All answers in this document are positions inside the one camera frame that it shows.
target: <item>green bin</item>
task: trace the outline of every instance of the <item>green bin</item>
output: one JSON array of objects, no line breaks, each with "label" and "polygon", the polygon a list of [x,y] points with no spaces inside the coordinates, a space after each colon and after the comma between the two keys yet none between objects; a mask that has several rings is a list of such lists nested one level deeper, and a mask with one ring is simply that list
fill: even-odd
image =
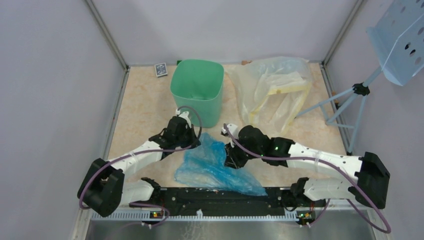
[{"label": "green bin", "polygon": [[[200,115],[202,127],[218,123],[223,104],[224,67],[213,61],[187,59],[178,64],[171,80],[171,93],[178,107],[190,106]],[[188,109],[191,122],[199,126],[194,113]]]}]

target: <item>tripod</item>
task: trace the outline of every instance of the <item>tripod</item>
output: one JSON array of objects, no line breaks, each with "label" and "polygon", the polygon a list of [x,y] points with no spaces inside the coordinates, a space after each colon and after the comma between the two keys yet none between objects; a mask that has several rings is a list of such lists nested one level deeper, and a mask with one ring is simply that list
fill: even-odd
[{"label": "tripod", "polygon": [[[352,155],[352,150],[354,149],[354,144],[355,144],[355,139],[357,137],[358,134],[358,128],[359,128],[359,123],[361,121],[361,117],[362,117],[362,112],[364,111],[364,106],[365,106],[365,102],[367,100],[367,96],[368,94],[370,94],[370,89],[368,88],[368,86],[377,78],[378,75],[380,75],[380,73],[382,72],[382,68],[379,66],[369,77],[366,81],[362,82],[362,83],[357,83],[354,84],[352,86],[352,88],[341,92],[337,95],[334,95],[332,97],[330,97],[327,100],[324,100],[314,106],[311,106],[310,108],[303,110],[301,112],[299,112],[299,114],[296,117],[299,117],[300,115],[303,115],[317,107],[321,108],[322,114],[324,114],[324,118],[325,118],[325,124],[327,125],[332,125],[332,126],[337,126],[340,128],[348,128],[348,129],[353,129],[353,134],[352,137],[350,138],[350,143],[349,143],[349,149],[347,150],[347,155],[351,156]],[[335,99],[344,96],[344,95],[350,95],[348,98],[346,98],[345,101],[341,102],[340,104],[338,104],[338,109],[337,111],[334,113],[334,115],[332,117],[329,117],[323,107],[324,104],[329,103],[331,101],[334,101]],[[346,125],[346,124],[338,124],[335,123],[334,120],[336,120],[336,118],[359,96],[362,96],[362,100],[360,102],[360,107],[359,107],[359,112],[358,112],[358,116],[356,118],[356,122],[355,125]]]}]

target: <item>gray wall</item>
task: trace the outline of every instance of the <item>gray wall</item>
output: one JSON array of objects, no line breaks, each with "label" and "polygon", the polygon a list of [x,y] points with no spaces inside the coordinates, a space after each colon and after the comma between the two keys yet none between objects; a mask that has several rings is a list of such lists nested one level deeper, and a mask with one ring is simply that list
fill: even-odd
[{"label": "gray wall", "polygon": [[[390,3],[369,0],[335,53],[328,69],[338,92],[364,81],[379,66],[366,27],[374,26]],[[424,71],[404,87],[380,74],[369,88],[354,152],[378,154],[391,173],[385,215],[395,239],[423,239]],[[344,112],[348,122],[355,121],[358,108],[356,100]]]},{"label": "gray wall", "polygon": [[68,239],[123,70],[82,0],[2,0],[0,73],[0,239]]},{"label": "gray wall", "polygon": [[324,59],[355,0],[94,0],[129,65]]}]

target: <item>crumpled blue plastic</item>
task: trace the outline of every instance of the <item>crumpled blue plastic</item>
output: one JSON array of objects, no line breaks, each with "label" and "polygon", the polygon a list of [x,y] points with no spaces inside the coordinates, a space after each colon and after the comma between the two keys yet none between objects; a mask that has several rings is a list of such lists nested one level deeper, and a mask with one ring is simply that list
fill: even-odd
[{"label": "crumpled blue plastic", "polygon": [[175,180],[190,187],[234,191],[251,196],[266,196],[265,188],[244,168],[224,166],[225,144],[208,133],[200,136],[201,145],[186,150],[184,162],[175,171]]}]

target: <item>beige tabletop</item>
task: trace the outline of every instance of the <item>beige tabletop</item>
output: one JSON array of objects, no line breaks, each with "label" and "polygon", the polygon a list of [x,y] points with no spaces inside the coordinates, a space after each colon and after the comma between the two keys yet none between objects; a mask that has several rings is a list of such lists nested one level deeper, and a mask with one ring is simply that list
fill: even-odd
[{"label": "beige tabletop", "polygon": [[[153,66],[131,67],[109,158],[118,157],[137,148],[168,125],[168,121],[175,115],[177,107],[170,91],[171,78],[175,68],[176,66],[168,66],[168,76],[156,78]],[[319,64],[311,63],[310,69],[314,82],[303,106],[304,109],[328,98]],[[332,112],[329,104],[325,109],[329,113]],[[227,74],[224,78],[222,112],[219,122],[216,126],[203,130],[218,141],[228,143],[229,139],[220,135],[223,123],[244,126],[237,111],[235,89]],[[293,139],[295,142],[321,151],[346,154],[338,128],[325,124],[320,108],[296,118],[287,134],[281,137]],[[182,164],[183,156],[183,152],[173,153],[162,161],[141,169],[129,181],[148,177],[154,179],[162,187],[184,187],[184,184],[174,180],[174,173]],[[260,159],[248,161],[245,168],[264,187],[287,187],[301,177],[326,177],[304,169],[271,166]]]}]

